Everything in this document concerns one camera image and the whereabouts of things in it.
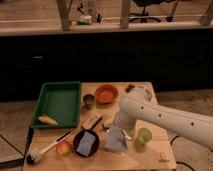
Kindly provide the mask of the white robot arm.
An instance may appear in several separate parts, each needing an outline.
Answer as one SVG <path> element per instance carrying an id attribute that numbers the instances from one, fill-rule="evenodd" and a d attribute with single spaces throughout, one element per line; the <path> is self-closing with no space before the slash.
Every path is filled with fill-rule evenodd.
<path id="1" fill-rule="evenodd" d="M 114 124 L 132 131 L 138 120 L 155 124 L 213 150 L 213 117 L 164 107 L 151 102 L 152 93 L 143 86 L 134 87 L 119 102 Z"/>

